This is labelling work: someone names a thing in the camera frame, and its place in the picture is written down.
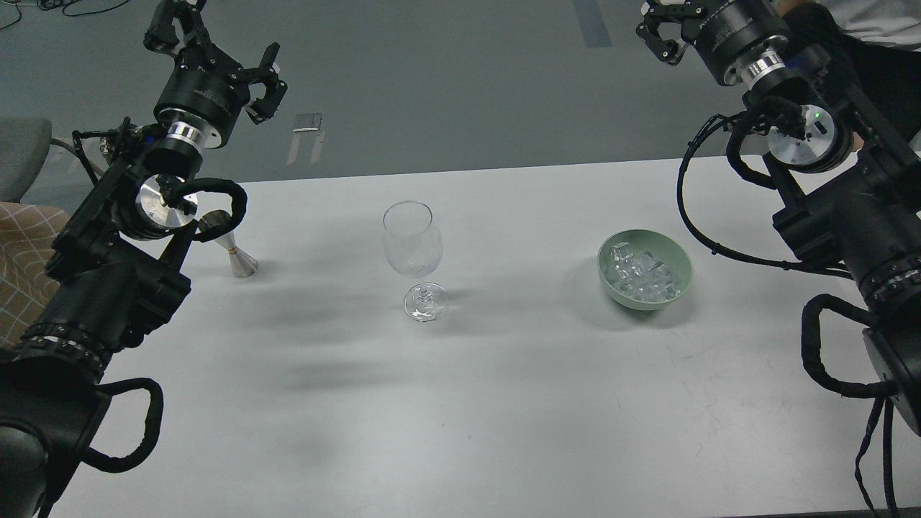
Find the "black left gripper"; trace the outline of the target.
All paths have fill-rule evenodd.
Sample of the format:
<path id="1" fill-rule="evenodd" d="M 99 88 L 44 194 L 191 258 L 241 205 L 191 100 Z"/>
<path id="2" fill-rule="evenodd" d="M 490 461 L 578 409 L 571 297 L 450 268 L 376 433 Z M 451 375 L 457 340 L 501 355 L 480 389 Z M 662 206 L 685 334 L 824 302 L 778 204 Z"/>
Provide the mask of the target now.
<path id="1" fill-rule="evenodd" d="M 155 103 L 155 121 L 167 127 L 175 118 L 207 122 L 204 147 L 224 147 L 244 110 L 253 124 L 273 118 L 286 95 L 276 58 L 278 42 L 264 50 L 259 65 L 241 65 L 217 47 L 207 48 L 209 34 L 201 11 L 205 1 L 160 1 L 145 32 L 145 48 L 170 56 L 175 68 Z"/>

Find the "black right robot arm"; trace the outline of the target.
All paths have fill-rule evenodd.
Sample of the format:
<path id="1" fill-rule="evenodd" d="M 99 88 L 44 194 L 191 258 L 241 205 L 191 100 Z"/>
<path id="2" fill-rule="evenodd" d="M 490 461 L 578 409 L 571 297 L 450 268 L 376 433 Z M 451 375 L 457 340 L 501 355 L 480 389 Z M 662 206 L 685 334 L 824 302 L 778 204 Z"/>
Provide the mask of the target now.
<path id="1" fill-rule="evenodd" d="M 789 58 L 792 31 L 766 1 L 645 3 L 636 35 L 669 65 L 694 48 L 718 84 L 743 84 L 745 109 L 716 114 L 687 145 L 676 186 L 679 214 L 713 255 L 771 268 L 849 278 L 864 307 L 822 293 L 802 310 L 802 364 L 819 386 L 873 401 L 856 455 L 860 463 L 881 425 L 884 493 L 894 497 L 892 427 L 899 414 L 919 432 L 919 158 L 857 86 L 820 89 L 829 56 L 813 44 Z M 697 148 L 717 129 L 744 181 L 776 191 L 784 206 L 773 227 L 793 262 L 746 255 L 705 236 L 684 204 L 684 176 Z M 841 381 L 820 357 L 820 315 L 835 312 L 863 327 L 875 383 Z"/>

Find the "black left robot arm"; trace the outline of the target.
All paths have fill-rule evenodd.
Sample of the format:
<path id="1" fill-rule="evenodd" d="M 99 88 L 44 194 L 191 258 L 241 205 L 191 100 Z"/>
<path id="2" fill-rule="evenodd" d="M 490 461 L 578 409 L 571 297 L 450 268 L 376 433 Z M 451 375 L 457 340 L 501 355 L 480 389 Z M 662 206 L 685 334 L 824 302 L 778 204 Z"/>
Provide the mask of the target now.
<path id="1" fill-rule="evenodd" d="M 174 69 L 155 120 L 101 133 L 109 167 L 45 268 L 59 288 L 2 352 L 4 517 L 46 517 L 82 463 L 124 473 L 157 446 L 163 390 L 148 378 L 103 383 L 106 367 L 178 311 L 193 243 L 230 236 L 244 219 L 243 187 L 199 177 L 204 151 L 224 147 L 241 114 L 272 118 L 289 88 L 274 63 L 278 43 L 243 68 L 212 42 L 204 7 L 158 3 L 144 44 Z"/>

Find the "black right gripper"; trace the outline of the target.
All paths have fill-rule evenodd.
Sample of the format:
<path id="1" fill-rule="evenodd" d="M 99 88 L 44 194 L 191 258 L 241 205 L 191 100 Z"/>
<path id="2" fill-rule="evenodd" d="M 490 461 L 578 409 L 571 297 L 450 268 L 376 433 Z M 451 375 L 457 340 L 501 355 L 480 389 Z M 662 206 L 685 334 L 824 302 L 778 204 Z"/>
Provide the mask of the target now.
<path id="1" fill-rule="evenodd" d="M 675 66 L 693 45 L 721 86 L 752 88 L 786 65 L 791 36 L 768 1 L 645 1 L 638 36 L 659 62 Z"/>

